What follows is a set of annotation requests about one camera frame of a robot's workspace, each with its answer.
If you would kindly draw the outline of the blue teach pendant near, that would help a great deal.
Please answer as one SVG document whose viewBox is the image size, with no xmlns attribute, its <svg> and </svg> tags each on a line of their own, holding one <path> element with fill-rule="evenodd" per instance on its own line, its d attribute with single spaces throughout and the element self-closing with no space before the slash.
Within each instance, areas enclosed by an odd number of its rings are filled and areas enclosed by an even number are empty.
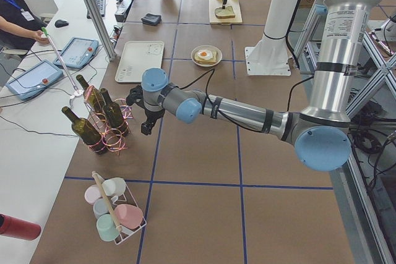
<svg viewBox="0 0 396 264">
<path fill-rule="evenodd" d="M 6 83 L 6 87 L 20 100 L 26 101 L 44 91 L 62 76 L 63 72 L 59 67 L 48 60 L 42 60 Z"/>
</svg>

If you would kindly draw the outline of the white cup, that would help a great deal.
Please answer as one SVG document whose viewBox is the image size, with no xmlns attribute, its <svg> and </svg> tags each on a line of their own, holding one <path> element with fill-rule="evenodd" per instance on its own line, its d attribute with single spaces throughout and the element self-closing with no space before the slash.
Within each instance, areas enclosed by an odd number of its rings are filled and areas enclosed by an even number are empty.
<svg viewBox="0 0 396 264">
<path fill-rule="evenodd" d="M 126 182 L 121 177 L 114 177 L 102 182 L 103 190 L 107 196 L 122 196 L 126 190 Z"/>
</svg>

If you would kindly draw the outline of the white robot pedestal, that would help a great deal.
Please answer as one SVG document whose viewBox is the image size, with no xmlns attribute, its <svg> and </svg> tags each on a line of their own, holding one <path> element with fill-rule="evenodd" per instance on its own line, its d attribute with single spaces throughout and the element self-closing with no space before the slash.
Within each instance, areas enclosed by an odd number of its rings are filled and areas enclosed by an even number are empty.
<svg viewBox="0 0 396 264">
<path fill-rule="evenodd" d="M 248 75 L 291 75 L 286 36 L 298 0 L 271 0 L 262 39 L 246 47 Z"/>
</svg>

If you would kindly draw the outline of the light pink cup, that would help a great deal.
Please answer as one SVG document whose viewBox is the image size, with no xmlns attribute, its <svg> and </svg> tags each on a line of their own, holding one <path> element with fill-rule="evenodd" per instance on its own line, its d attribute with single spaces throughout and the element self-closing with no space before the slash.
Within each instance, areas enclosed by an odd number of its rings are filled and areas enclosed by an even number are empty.
<svg viewBox="0 0 396 264">
<path fill-rule="evenodd" d="M 97 185 L 89 186 L 84 193 L 84 199 L 90 205 L 93 205 L 100 198 L 102 196 Z"/>
</svg>

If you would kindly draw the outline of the grey folded cloth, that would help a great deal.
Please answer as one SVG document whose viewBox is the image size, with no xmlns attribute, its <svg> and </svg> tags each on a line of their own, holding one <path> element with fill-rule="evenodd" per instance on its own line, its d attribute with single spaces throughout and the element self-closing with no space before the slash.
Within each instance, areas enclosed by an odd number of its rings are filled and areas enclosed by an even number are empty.
<svg viewBox="0 0 396 264">
<path fill-rule="evenodd" d="M 143 24 L 157 26 L 161 22 L 161 15 L 148 13 L 141 18 Z"/>
</svg>

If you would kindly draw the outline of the wooden cutting board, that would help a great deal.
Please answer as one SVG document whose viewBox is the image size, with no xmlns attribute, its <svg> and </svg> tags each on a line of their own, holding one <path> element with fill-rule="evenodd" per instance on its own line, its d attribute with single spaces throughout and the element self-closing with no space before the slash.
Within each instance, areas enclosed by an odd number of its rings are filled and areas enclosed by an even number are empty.
<svg viewBox="0 0 396 264">
<path fill-rule="evenodd" d="M 222 7 L 222 0 L 209 0 L 209 21 L 211 24 L 240 24 L 243 22 L 241 16 L 241 9 L 238 0 L 228 0 L 226 6 L 232 6 L 235 12 L 235 18 L 231 19 L 218 19 L 215 17 L 214 10 Z"/>
</svg>

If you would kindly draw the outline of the red thermos bottle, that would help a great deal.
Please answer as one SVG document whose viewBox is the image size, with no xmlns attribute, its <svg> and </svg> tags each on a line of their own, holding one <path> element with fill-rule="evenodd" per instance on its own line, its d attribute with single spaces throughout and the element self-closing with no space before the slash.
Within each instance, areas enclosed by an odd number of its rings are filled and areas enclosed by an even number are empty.
<svg viewBox="0 0 396 264">
<path fill-rule="evenodd" d="M 1 214 L 1 235 L 32 241 L 41 233 L 41 226 L 12 216 Z"/>
</svg>

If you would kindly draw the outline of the bread slice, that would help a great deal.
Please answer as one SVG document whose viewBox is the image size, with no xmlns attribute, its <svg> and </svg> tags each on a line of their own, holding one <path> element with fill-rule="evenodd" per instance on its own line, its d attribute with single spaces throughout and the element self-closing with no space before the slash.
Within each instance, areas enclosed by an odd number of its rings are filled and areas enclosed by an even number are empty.
<svg viewBox="0 0 396 264">
<path fill-rule="evenodd" d="M 198 62 L 199 64 L 209 64 L 209 65 L 213 65 L 213 64 L 215 64 L 216 63 L 216 61 L 217 61 L 217 51 L 212 51 L 212 50 L 210 50 L 212 53 L 213 53 L 213 58 L 211 59 L 211 60 L 203 60 L 203 59 L 199 59 L 197 56 L 196 56 L 196 52 L 195 52 L 195 54 L 194 54 L 194 60 L 195 60 L 195 62 Z"/>
<path fill-rule="evenodd" d="M 232 6 L 218 7 L 214 10 L 214 14 L 218 19 L 231 19 L 236 16 Z"/>
</svg>

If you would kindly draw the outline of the grey cup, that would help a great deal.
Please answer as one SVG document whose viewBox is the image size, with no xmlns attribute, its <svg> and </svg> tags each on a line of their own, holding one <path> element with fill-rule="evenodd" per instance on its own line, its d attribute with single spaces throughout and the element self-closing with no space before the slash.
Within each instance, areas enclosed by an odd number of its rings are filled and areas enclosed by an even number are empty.
<svg viewBox="0 0 396 264">
<path fill-rule="evenodd" d="M 96 200 L 93 204 L 93 214 L 96 219 L 101 217 L 102 215 L 108 214 L 108 207 L 106 206 L 106 203 L 103 198 L 99 198 Z"/>
</svg>

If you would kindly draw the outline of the mint green cup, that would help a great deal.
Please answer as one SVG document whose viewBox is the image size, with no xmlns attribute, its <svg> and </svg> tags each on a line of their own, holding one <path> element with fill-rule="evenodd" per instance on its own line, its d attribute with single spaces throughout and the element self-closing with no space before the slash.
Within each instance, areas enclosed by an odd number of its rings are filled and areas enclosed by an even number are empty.
<svg viewBox="0 0 396 264">
<path fill-rule="evenodd" d="M 111 215 L 108 213 L 101 215 L 97 219 L 96 227 L 100 239 L 105 242 L 113 241 L 120 235 L 120 232 L 117 230 Z"/>
</svg>

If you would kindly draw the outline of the fried egg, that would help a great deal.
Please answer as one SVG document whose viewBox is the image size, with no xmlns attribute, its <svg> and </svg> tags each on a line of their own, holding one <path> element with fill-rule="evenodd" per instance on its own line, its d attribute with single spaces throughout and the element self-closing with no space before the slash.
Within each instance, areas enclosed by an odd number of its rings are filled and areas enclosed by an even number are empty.
<svg viewBox="0 0 396 264">
<path fill-rule="evenodd" d="M 213 58 L 213 53 L 210 50 L 203 49 L 203 50 L 196 52 L 196 56 L 199 59 L 211 60 Z"/>
</svg>

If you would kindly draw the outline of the black keyboard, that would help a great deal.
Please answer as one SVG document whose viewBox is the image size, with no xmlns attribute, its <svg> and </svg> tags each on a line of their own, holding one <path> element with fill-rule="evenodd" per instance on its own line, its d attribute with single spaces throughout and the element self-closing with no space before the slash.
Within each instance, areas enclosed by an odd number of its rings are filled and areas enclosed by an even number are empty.
<svg viewBox="0 0 396 264">
<path fill-rule="evenodd" d="M 104 17 L 106 12 L 106 0 L 94 0 L 94 1 L 99 10 L 100 15 Z"/>
</svg>

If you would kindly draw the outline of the white round plate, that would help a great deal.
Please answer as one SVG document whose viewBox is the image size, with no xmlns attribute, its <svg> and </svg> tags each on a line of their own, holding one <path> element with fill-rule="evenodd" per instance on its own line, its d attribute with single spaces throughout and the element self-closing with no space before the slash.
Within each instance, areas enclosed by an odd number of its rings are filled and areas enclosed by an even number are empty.
<svg viewBox="0 0 396 264">
<path fill-rule="evenodd" d="M 202 67 L 216 66 L 222 60 L 222 52 L 212 45 L 201 45 L 191 52 L 191 59 Z"/>
</svg>

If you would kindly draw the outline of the aluminium frame post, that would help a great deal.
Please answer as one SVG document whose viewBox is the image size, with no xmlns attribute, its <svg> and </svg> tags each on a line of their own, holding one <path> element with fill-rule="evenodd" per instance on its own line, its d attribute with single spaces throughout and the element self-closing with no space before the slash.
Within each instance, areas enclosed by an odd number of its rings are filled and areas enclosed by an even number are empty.
<svg viewBox="0 0 396 264">
<path fill-rule="evenodd" d="M 97 31 L 100 41 L 105 49 L 106 55 L 110 61 L 113 61 L 116 57 L 116 53 L 114 51 L 113 44 L 110 41 L 110 37 L 108 36 L 108 32 L 100 11 L 97 8 L 96 2 L 95 0 L 84 0 L 84 3 L 91 16 L 91 20 Z"/>
</svg>

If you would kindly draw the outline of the dark wine bottle right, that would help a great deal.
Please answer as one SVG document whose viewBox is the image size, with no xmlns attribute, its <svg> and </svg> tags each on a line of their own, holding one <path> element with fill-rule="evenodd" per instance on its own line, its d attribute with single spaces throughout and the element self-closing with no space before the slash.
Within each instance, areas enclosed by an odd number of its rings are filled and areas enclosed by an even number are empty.
<svg viewBox="0 0 396 264">
<path fill-rule="evenodd" d="M 100 93 L 105 101 L 103 112 L 110 127 L 119 130 L 121 135 L 125 137 L 129 133 L 129 128 L 120 106 L 111 99 L 106 88 L 101 88 Z"/>
</svg>

